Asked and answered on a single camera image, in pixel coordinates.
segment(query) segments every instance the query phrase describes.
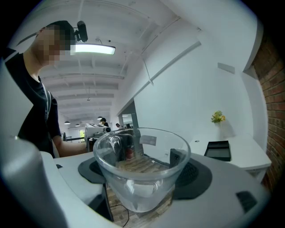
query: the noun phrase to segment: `brick wall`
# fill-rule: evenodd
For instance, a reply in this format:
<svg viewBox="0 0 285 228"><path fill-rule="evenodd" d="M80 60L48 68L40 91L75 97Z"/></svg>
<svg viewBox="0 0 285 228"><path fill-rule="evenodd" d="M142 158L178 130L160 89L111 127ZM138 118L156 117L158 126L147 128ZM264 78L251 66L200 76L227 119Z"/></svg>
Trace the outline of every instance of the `brick wall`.
<svg viewBox="0 0 285 228"><path fill-rule="evenodd" d="M252 65L258 75L268 113L266 154L272 165L262 183L272 192L285 167L285 69L267 33L263 35Z"/></svg>

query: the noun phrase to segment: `fluorescent light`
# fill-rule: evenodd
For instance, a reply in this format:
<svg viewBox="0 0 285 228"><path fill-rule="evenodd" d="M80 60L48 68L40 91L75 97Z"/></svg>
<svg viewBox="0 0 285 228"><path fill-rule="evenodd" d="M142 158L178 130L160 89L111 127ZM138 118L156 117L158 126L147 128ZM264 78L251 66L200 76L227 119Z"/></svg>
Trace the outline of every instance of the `fluorescent light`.
<svg viewBox="0 0 285 228"><path fill-rule="evenodd" d="M106 45L86 45L78 44L75 45L75 52L94 52L94 53L103 53L114 55L116 48Z"/></svg>

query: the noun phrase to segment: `label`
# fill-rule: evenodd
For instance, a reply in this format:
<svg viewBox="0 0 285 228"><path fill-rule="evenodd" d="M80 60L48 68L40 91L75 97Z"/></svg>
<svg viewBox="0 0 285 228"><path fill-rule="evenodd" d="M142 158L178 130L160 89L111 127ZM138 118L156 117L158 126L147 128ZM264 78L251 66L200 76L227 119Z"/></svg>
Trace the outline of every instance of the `label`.
<svg viewBox="0 0 285 228"><path fill-rule="evenodd" d="M150 136L150 135L142 135L140 140L139 140L139 143L155 146L156 145L156 137Z"/></svg>

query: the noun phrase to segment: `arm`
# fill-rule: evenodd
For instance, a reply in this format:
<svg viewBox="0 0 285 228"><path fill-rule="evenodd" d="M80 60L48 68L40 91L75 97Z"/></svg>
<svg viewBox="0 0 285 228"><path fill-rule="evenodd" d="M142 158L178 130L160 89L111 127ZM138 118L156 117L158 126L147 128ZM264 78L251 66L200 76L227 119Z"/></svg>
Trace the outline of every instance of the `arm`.
<svg viewBox="0 0 285 228"><path fill-rule="evenodd" d="M85 142L82 143L63 142L59 135L53 137L53 142L57 148L60 157L67 157L67 156L87 153Z"/></svg>
<svg viewBox="0 0 285 228"><path fill-rule="evenodd" d="M49 118L47 121L50 136L53 139L53 143L57 148L60 157L67 157L72 155L80 155L87 152L85 143L68 143L63 142L61 139L61 131L58 125L58 113L57 113L57 101L52 96L52 102L49 112Z"/></svg>

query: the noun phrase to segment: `person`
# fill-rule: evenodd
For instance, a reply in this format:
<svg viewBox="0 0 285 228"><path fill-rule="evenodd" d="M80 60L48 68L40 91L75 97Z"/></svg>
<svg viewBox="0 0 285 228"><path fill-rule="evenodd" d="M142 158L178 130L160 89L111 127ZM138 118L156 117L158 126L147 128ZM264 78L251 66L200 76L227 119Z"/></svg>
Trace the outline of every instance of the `person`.
<svg viewBox="0 0 285 228"><path fill-rule="evenodd" d="M104 126L109 126L105 118L102 118L100 121Z"/></svg>
<svg viewBox="0 0 285 228"><path fill-rule="evenodd" d="M3 56L9 56L6 60L7 69L33 104L18 137L32 142L40 151L46 151L53 157L53 143L60 157L87 152L85 143L67 143L61 139L57 101L51 94L50 111L47 115L47 97L39 77L44 66L54 65L59 60L60 53L69 51L75 43L73 27L65 20L57 21L38 31L35 40L24 53L11 57L11 53L15 51L7 48Z"/></svg>
<svg viewBox="0 0 285 228"><path fill-rule="evenodd" d="M118 123L116 123L116 126L118 129L123 129L123 126L119 125Z"/></svg>

